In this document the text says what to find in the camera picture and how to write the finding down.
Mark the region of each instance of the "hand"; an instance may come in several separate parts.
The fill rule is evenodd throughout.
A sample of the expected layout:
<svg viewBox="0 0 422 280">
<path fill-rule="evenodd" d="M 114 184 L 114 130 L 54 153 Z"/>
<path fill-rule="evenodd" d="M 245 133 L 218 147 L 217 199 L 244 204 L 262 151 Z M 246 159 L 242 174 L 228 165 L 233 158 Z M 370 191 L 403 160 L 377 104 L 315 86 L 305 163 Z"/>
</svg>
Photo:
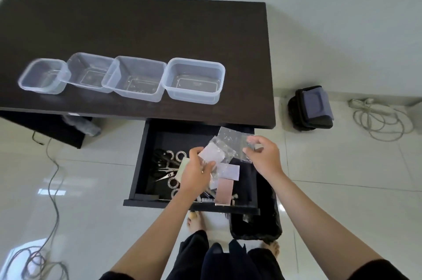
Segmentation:
<svg viewBox="0 0 422 280">
<path fill-rule="evenodd" d="M 198 146 L 189 151 L 189 163 L 183 171 L 180 191 L 187 194 L 193 200 L 196 199 L 208 187 L 211 179 L 211 171 L 215 161 L 211 161 L 203 168 L 198 153 L 204 148 Z"/>
<path fill-rule="evenodd" d="M 280 151 L 277 145 L 260 135 L 250 135 L 249 143 L 262 144 L 262 148 L 252 150 L 243 148 L 243 152 L 251 159 L 256 170 L 267 180 L 274 175 L 284 174 L 280 163 Z"/>
</svg>

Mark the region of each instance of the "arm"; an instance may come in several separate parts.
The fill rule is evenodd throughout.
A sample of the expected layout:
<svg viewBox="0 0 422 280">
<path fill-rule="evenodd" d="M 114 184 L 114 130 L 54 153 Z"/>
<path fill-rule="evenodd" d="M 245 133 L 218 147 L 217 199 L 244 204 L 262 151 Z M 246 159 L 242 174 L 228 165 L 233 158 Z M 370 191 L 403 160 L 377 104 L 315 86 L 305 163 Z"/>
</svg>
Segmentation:
<svg viewBox="0 0 422 280">
<path fill-rule="evenodd" d="M 262 144 L 263 148 L 255 151 L 245 148 L 244 152 L 273 187 L 302 240 L 330 280 L 346 280 L 367 262 L 382 259 L 284 174 L 275 143 L 261 136 L 251 136 L 248 141 Z"/>
<path fill-rule="evenodd" d="M 180 191 L 111 271 L 125 273 L 135 280 L 161 278 L 187 211 L 206 189 L 211 178 L 215 163 L 208 163 L 202 172 L 198 157 L 202 150 L 202 147 L 190 150 L 190 161 L 183 172 Z"/>
</svg>

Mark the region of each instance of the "metal ring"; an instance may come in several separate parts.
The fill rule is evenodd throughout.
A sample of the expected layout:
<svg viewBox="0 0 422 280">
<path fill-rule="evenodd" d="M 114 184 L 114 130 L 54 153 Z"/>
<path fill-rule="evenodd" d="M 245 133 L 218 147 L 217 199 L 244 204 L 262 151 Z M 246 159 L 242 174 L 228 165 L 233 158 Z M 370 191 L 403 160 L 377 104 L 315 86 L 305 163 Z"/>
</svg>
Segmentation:
<svg viewBox="0 0 422 280">
<path fill-rule="evenodd" d="M 182 160 L 183 160 L 183 158 L 182 159 L 179 159 L 179 155 L 183 155 L 183 158 L 184 157 L 187 157 L 187 154 L 186 154 L 185 151 L 179 151 L 179 152 L 176 153 L 176 161 L 177 162 L 182 162 Z"/>
<path fill-rule="evenodd" d="M 168 181 L 167 181 L 167 185 L 170 189 L 176 189 L 177 187 L 179 187 L 179 181 L 176 180 L 176 185 L 171 185 L 171 182 L 176 180 L 176 178 L 174 176 L 172 176 Z"/>
<path fill-rule="evenodd" d="M 176 194 L 177 192 L 179 192 L 179 189 L 174 189 L 174 190 L 171 192 L 171 198 L 172 198 L 172 199 L 174 198 L 174 196 L 175 196 L 175 194 Z"/>
<path fill-rule="evenodd" d="M 174 159 L 174 152 L 172 150 L 167 150 L 166 153 L 171 154 L 170 160 L 173 160 Z"/>
</svg>

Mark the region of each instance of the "leg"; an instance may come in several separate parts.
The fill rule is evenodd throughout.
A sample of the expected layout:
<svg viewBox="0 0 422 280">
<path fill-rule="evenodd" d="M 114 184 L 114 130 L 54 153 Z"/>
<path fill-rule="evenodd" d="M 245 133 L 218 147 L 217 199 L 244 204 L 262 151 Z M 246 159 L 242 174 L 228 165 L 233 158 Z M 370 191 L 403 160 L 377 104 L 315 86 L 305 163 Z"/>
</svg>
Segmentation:
<svg viewBox="0 0 422 280">
<path fill-rule="evenodd" d="M 261 248 L 252 249 L 248 252 L 255 263 L 262 280 L 284 280 L 282 271 L 277 262 L 280 247 L 277 241 L 270 245 L 263 244 Z"/>
<path fill-rule="evenodd" d="M 193 234 L 180 244 L 176 262 L 167 280 L 199 280 L 201 277 L 202 263 L 209 249 L 208 237 L 201 213 L 196 212 L 196 215 L 189 214 L 187 224 Z"/>
</svg>

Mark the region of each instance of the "forearm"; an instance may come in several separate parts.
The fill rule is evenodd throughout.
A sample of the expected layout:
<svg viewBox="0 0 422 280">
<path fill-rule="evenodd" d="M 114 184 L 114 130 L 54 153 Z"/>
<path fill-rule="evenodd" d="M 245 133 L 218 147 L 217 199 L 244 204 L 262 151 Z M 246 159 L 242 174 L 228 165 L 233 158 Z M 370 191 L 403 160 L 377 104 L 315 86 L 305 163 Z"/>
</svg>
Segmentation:
<svg viewBox="0 0 422 280">
<path fill-rule="evenodd" d="M 284 173 L 272 174 L 268 182 L 330 280 L 348 279 L 362 265 L 382 258 L 317 206 Z"/>
<path fill-rule="evenodd" d="M 178 192 L 111 270 L 135 280 L 159 280 L 192 202 L 191 196 Z"/>
</svg>

